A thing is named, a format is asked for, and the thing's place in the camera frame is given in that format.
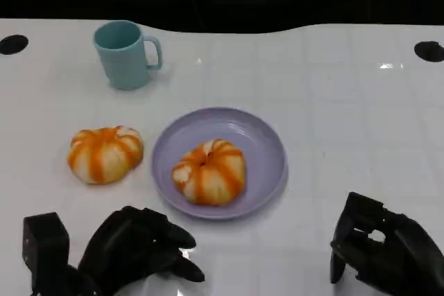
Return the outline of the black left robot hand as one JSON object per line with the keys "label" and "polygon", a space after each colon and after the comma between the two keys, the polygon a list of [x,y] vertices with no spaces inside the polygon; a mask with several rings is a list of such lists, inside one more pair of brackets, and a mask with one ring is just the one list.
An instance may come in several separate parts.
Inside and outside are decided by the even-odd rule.
{"label": "black left robot hand", "polygon": [[181,252],[195,247],[195,238],[164,214],[126,206],[113,212],[94,232],[78,270],[104,295],[114,295],[157,273],[204,282],[204,272]]}

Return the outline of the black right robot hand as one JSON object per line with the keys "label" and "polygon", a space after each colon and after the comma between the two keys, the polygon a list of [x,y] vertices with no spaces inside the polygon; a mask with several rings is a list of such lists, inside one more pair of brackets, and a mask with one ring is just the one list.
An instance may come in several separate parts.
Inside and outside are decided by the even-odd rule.
{"label": "black right robot hand", "polygon": [[443,253],[415,220],[351,192],[330,243],[330,281],[349,265],[357,280],[389,295],[442,295]]}

